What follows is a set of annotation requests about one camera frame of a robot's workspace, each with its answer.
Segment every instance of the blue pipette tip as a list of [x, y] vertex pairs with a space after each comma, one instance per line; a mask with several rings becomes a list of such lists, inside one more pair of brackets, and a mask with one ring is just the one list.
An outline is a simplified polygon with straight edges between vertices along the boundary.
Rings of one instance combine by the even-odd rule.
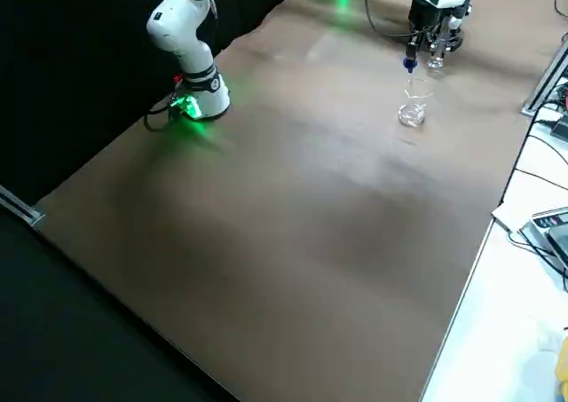
[[404, 58], [402, 60], [402, 66], [406, 68], [409, 74], [412, 74], [414, 69], [418, 67], [418, 60]]

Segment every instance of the white table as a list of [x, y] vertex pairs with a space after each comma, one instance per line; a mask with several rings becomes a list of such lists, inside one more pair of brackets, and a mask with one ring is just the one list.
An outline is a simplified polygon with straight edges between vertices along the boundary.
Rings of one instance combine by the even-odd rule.
[[[542, 109], [536, 120], [556, 112]], [[531, 134], [568, 158], [568, 144], [534, 125]], [[533, 138], [518, 168], [568, 186], [568, 166]], [[568, 192], [515, 171], [505, 203], [532, 213], [568, 207]], [[515, 247], [494, 220], [461, 296], [422, 402], [557, 401], [556, 366], [568, 327], [562, 279], [535, 254]]]

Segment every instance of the electronic device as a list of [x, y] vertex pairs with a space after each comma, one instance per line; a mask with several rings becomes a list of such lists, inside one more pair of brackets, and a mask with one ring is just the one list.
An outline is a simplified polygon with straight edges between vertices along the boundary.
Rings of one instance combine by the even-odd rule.
[[568, 207], [533, 215], [523, 233], [534, 246], [551, 251], [562, 267], [568, 268]]

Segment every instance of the yellow object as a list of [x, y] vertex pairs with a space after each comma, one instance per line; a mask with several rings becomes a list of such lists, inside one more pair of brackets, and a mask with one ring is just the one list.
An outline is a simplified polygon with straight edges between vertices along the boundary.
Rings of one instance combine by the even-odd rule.
[[556, 365], [556, 378], [560, 382], [560, 394], [568, 402], [568, 338], [564, 340], [562, 350], [560, 350], [560, 358]]

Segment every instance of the glass cup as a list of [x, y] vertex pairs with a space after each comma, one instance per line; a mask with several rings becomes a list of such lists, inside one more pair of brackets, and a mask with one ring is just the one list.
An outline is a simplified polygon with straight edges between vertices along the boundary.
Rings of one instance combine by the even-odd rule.
[[444, 67], [444, 58], [441, 56], [432, 56], [428, 59], [426, 66], [429, 69], [441, 69]]
[[420, 127], [426, 118], [426, 99], [432, 95], [427, 80], [411, 78], [405, 84], [407, 102], [398, 110], [398, 120], [408, 127]]

